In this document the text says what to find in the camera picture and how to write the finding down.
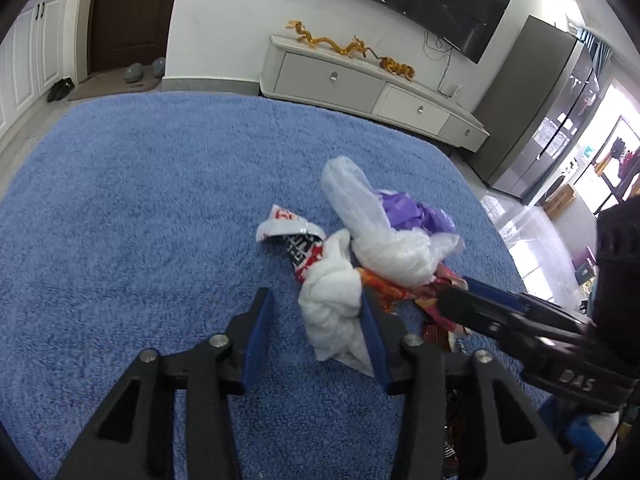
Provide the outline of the cardboard box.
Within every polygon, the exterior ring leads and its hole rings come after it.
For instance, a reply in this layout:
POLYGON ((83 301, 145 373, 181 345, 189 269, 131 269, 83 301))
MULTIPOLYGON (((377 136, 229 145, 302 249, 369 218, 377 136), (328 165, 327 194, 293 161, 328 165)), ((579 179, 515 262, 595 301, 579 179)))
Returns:
POLYGON ((542 209, 547 217, 553 221, 563 213, 563 211, 570 206, 575 199, 575 190, 570 184, 564 184, 558 188, 549 198, 544 202, 542 209))

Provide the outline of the purple plastic wrapper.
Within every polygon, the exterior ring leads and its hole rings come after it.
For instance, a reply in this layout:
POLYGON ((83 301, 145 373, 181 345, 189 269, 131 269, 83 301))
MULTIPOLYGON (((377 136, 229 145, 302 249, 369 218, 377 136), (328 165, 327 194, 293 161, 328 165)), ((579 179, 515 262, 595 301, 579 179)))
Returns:
POLYGON ((454 220, 442 209, 417 202, 408 193, 376 192, 392 228, 408 231, 421 229, 427 234, 457 234, 454 220))

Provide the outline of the blue fluffy bed cover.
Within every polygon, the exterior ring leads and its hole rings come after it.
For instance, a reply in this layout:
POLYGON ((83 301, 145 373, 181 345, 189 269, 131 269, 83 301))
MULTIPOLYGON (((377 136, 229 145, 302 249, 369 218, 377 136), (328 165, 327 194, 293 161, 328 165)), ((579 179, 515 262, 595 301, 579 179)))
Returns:
POLYGON ((255 240, 273 205, 338 230, 320 176, 341 155, 376 188, 454 219, 464 248, 449 257, 451 270, 524 289, 449 158, 373 122, 246 96, 162 92, 78 105, 44 136, 1 203, 1 420, 38 477, 55 477, 141 350, 192 348, 262 287, 276 300, 267 357, 248 393, 230 402, 243 476, 390 475, 401 398, 316 360, 288 255, 255 240))

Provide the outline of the orange snack wrapper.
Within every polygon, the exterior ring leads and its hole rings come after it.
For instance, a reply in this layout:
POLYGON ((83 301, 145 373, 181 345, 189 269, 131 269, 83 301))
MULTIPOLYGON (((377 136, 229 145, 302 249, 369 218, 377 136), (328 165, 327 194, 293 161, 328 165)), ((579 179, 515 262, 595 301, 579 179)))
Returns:
POLYGON ((370 270, 358 266, 361 283, 372 288, 375 297, 385 313, 395 313, 396 304, 410 301, 422 312, 420 336, 440 350, 454 351, 458 339, 470 336, 472 332, 455 322, 445 318, 439 311, 438 300, 446 290, 457 286, 463 290, 469 288, 468 283, 439 263, 431 281, 418 288, 407 288, 381 278, 370 270))

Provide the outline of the dark brown door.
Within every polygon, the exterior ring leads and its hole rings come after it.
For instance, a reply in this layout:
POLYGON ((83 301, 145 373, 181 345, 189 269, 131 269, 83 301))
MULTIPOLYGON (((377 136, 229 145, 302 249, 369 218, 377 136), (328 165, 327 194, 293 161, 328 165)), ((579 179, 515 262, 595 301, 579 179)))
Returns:
POLYGON ((175 0, 92 0, 88 73, 150 65, 167 52, 175 0))

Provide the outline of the grey white TV cabinet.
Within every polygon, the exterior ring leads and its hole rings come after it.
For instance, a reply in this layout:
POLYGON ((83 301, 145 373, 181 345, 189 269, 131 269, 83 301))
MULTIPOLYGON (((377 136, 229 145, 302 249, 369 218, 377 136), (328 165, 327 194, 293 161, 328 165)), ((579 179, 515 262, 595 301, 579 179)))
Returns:
POLYGON ((270 99, 337 110, 477 152, 489 138, 467 110, 362 58, 271 36, 259 88, 270 99))

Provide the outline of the grey steel refrigerator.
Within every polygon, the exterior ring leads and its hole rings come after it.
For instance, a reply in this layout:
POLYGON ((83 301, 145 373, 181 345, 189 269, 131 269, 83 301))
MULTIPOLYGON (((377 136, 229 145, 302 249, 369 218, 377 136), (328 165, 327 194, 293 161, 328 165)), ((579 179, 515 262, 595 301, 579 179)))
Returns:
POLYGON ((599 93, 588 46, 530 16, 474 110, 489 136, 470 166, 490 188, 527 202, 599 93))

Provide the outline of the clear white plastic bag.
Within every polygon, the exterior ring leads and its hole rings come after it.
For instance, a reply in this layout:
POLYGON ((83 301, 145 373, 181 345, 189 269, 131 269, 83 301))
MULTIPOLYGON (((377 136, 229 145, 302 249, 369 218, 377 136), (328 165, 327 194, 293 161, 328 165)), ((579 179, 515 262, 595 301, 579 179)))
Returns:
POLYGON ((320 179, 322 192, 352 236, 352 251, 366 269, 396 285, 428 284, 439 265, 463 248, 456 233, 392 227, 363 171, 348 157, 330 159, 320 179))

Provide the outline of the white red wrapper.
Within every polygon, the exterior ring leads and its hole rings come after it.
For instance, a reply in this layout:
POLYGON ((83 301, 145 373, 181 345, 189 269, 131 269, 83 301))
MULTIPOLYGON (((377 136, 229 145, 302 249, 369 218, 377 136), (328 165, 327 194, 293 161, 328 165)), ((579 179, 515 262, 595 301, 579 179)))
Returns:
POLYGON ((303 284, 308 270, 322 258, 326 233, 316 224, 309 222, 277 204, 273 204, 270 213, 256 230, 255 240, 282 240, 296 280, 303 284))

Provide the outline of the golden dragon ornament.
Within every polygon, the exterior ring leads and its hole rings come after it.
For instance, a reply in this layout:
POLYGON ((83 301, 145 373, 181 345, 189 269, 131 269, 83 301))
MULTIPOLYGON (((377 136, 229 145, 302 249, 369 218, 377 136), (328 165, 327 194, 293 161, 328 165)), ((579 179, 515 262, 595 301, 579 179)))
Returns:
POLYGON ((306 26, 301 21, 288 21, 285 24, 285 28, 296 33, 296 40, 298 42, 306 44, 308 47, 313 49, 317 49, 318 47, 328 47, 334 53, 347 56, 348 58, 352 58, 355 54, 359 54, 363 58, 367 57, 368 48, 364 41, 358 37, 352 38, 352 41, 349 44, 346 44, 346 46, 341 46, 329 37, 314 36, 308 29, 306 29, 306 26))

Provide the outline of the white wall cupboards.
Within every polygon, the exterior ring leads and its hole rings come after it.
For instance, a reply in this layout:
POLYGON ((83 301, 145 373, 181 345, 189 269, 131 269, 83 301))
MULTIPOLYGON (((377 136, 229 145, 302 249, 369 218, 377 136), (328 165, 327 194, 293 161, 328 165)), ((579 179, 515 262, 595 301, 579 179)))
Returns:
POLYGON ((66 0, 29 0, 1 44, 1 136, 62 77, 66 0))

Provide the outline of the white tissue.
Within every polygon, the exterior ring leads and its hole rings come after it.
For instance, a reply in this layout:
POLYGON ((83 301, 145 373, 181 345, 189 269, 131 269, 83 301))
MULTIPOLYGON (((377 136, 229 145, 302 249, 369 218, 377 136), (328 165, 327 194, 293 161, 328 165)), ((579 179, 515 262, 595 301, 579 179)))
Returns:
POLYGON ((346 229, 326 239, 322 257, 306 273, 298 304, 316 359, 334 359, 371 377, 371 359, 359 318, 362 281, 350 260, 349 245, 346 229))

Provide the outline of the golden tiger ornament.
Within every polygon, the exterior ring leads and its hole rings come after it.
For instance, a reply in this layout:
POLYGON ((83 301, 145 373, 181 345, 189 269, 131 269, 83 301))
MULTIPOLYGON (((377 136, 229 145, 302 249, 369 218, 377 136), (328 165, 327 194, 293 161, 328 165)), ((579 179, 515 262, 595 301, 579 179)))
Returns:
POLYGON ((416 76, 416 70, 408 64, 399 63, 394 58, 389 56, 382 56, 378 59, 378 66, 380 66, 386 72, 394 74, 398 77, 404 77, 408 81, 412 81, 416 76))

